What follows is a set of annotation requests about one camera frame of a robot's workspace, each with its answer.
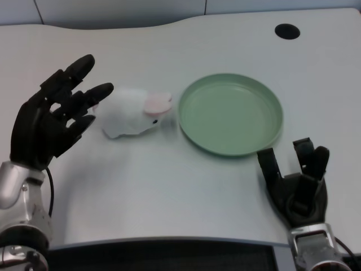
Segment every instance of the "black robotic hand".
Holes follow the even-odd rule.
[[[324,223],[327,189],[324,180],[329,150],[314,149],[309,138],[293,142],[302,173],[282,177],[272,148],[257,152],[274,207],[292,228]]]
[[[95,119],[95,116],[86,115],[87,110],[114,89],[111,83],[106,83],[85,93],[72,94],[94,64],[94,57],[86,55],[65,71],[58,70],[22,105],[11,135],[12,162],[42,171],[54,156],[59,157],[81,138]],[[54,103],[60,107],[51,112]],[[67,127],[70,119],[74,123]]]

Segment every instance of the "gray wall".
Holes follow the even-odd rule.
[[[41,24],[33,0],[0,0],[0,25]]]
[[[361,0],[208,0],[206,14],[338,7],[360,10]]]
[[[361,0],[0,0],[0,25],[147,27],[205,14],[335,7],[360,10]]]

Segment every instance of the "white table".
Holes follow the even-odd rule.
[[[278,24],[301,31],[276,36]],[[40,83],[77,58],[96,65],[82,90],[116,87],[169,91],[175,100],[193,81],[239,73],[267,85],[284,109],[274,144],[281,172],[300,171],[292,141],[310,137],[331,151],[327,222],[361,252],[361,16],[357,10],[212,15],[154,28],[70,30],[0,27],[0,155],[7,160],[19,107]],[[110,141],[99,123],[50,169],[55,181],[53,246],[122,238],[207,237],[287,243],[265,196],[255,155],[211,156],[180,131]],[[43,186],[46,207],[49,185]]]

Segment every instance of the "robotic hand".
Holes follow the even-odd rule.
[[[270,201],[289,231],[299,271],[347,270],[331,227],[325,223],[327,189],[324,175],[329,158],[325,147],[314,149],[309,138],[293,142],[302,173],[281,176],[273,149],[257,152]]]
[[[95,119],[87,110],[113,91],[106,83],[72,94],[94,64],[94,57],[86,55],[58,70],[20,108],[10,161],[0,167],[0,270],[48,270],[45,256],[52,230],[42,204],[42,171],[81,138]],[[54,103],[60,107],[51,111]],[[74,122],[67,127],[70,119]]]

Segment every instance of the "plastic plate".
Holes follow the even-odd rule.
[[[283,123],[275,94],[262,83],[235,74],[194,82],[184,91],[178,113],[191,141],[226,156],[251,154],[269,146]]]

